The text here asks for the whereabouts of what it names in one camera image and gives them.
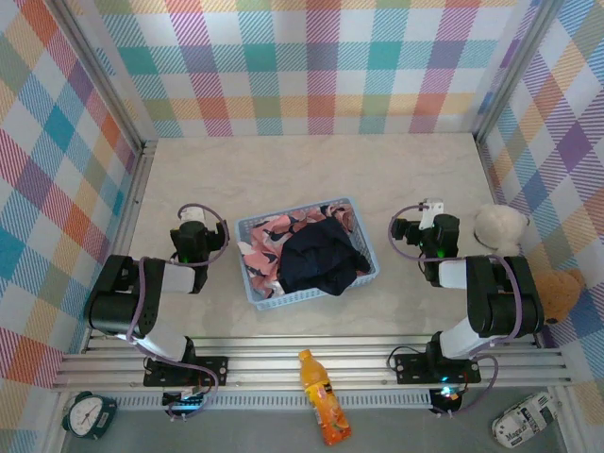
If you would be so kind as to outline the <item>pink patterned garment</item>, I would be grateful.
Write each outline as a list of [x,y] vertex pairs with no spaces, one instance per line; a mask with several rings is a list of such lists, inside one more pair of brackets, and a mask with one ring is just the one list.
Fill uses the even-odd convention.
[[350,204],[326,204],[307,210],[273,214],[257,221],[250,230],[250,239],[238,241],[243,258],[244,274],[251,286],[264,298],[285,294],[277,281],[282,247],[297,231],[327,218],[335,218],[346,233],[353,232],[353,208]]

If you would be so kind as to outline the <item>light blue plastic basket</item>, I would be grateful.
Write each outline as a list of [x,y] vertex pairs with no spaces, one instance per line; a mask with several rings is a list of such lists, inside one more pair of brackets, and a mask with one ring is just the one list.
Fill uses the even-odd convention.
[[[367,260],[370,270],[367,273],[362,273],[350,285],[351,288],[360,287],[370,283],[379,273],[379,264],[376,253],[373,249],[369,235],[366,231],[365,224],[362,221],[359,207],[356,200],[350,196],[339,197],[335,199],[325,200],[310,205],[303,205],[287,210],[279,210],[276,212],[256,215],[243,218],[235,223],[235,238],[237,243],[252,242],[252,229],[264,220],[271,220],[279,215],[292,213],[310,213],[313,209],[318,209],[321,206],[331,206],[340,208],[348,206],[351,208],[352,232],[349,234],[351,244],[358,250]],[[289,294],[278,294],[271,297],[265,297],[264,291],[257,289],[253,283],[253,277],[248,266],[244,262],[244,256],[240,256],[240,265],[243,275],[243,284],[245,287],[248,301],[253,304],[257,310],[269,310],[272,308],[293,304],[320,296],[326,296],[327,293],[317,288],[304,289]]]

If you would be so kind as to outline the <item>navy blue shirt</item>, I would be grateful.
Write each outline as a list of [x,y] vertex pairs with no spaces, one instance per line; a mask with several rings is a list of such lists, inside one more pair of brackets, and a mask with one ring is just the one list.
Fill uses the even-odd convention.
[[315,288],[339,296],[358,273],[370,271],[369,261],[352,245],[341,223],[327,218],[305,226],[284,243],[278,281],[286,294]]

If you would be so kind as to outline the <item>white teddy bear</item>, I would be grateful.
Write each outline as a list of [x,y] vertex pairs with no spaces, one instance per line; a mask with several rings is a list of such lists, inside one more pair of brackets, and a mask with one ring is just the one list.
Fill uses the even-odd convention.
[[483,205],[475,216],[474,237],[498,256],[518,256],[520,240],[529,224],[527,215],[512,207]]

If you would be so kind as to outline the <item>brown teddy bear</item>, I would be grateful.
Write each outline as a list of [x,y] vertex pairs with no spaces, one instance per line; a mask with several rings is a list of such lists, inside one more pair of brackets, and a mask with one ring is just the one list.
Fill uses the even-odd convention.
[[583,275],[577,268],[543,272],[534,281],[547,325],[564,321],[585,287]]

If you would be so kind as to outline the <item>newspaper print pouch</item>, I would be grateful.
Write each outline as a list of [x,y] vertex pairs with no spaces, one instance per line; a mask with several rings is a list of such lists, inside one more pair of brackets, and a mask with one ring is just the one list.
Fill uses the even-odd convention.
[[524,444],[557,420],[558,407],[550,392],[527,396],[493,421],[495,440],[506,448]]

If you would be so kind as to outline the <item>orange juice bottle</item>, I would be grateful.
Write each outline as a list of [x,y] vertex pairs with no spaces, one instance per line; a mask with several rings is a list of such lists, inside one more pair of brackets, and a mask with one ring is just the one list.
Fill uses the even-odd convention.
[[298,354],[299,379],[317,418],[326,445],[339,444],[352,434],[325,367],[306,349]]

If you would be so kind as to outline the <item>green alarm clock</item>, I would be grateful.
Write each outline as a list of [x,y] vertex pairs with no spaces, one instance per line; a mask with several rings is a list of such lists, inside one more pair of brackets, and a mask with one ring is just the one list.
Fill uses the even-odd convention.
[[99,440],[107,432],[117,409],[114,399],[84,391],[75,396],[63,415],[61,426],[76,438]]

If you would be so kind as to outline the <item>aluminium left side rail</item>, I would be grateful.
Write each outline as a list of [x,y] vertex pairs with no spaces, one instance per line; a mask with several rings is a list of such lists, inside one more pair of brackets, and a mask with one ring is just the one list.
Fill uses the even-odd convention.
[[147,142],[136,159],[120,222],[110,247],[111,254],[127,255],[130,251],[158,144],[158,141]]

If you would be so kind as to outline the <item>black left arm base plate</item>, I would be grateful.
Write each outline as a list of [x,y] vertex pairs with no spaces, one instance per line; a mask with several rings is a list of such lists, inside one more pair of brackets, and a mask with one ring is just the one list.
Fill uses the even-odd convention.
[[210,387],[214,385],[215,380],[207,371],[199,370],[199,367],[211,370],[217,376],[219,386],[227,384],[228,357],[197,357],[193,365],[195,366],[194,369],[146,358],[143,361],[143,386]]

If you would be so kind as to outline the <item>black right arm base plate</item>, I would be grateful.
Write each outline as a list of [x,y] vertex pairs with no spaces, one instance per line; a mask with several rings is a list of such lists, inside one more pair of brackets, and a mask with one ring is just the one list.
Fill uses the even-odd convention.
[[430,355],[394,356],[398,384],[474,384],[481,383],[478,363],[470,360],[433,359]]

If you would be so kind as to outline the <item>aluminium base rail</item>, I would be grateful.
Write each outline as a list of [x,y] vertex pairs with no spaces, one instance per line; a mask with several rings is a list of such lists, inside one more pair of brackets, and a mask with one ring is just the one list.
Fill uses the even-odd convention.
[[[378,336],[256,336],[197,337],[200,356],[226,356],[228,391],[296,391],[298,353],[308,349],[327,368],[339,390],[392,389],[394,372],[386,365],[391,351],[420,350],[427,335]],[[531,336],[512,340],[491,349],[495,361],[479,364],[485,386],[490,377],[498,387],[541,387],[571,385],[575,374],[561,350],[542,348]],[[143,355],[126,342],[94,333],[80,354],[63,358],[53,390],[140,391],[143,389]]]

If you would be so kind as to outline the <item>aluminium right frame post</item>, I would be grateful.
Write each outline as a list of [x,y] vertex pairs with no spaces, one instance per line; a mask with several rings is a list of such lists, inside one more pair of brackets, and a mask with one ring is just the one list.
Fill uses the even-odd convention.
[[497,119],[527,70],[563,2],[564,0],[530,0],[506,55],[496,71],[492,87],[480,107],[478,122],[473,132],[478,147],[486,143],[487,136],[495,127]]

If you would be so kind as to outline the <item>aluminium frame post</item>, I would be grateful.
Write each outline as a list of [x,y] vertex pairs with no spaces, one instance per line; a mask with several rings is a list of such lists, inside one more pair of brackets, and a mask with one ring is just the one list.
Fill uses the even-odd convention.
[[486,143],[487,136],[495,127],[497,119],[527,70],[563,2],[564,0],[530,0],[506,55],[496,71],[492,87],[480,107],[478,122],[473,132],[478,147]]
[[152,153],[158,134],[94,0],[43,0],[75,49],[117,125],[139,153]]

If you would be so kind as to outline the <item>aluminium left frame post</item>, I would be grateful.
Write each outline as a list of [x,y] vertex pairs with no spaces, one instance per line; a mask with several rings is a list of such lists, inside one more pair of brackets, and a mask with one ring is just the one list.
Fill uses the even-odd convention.
[[158,134],[94,0],[43,0],[75,49],[117,125],[139,153],[152,153]]

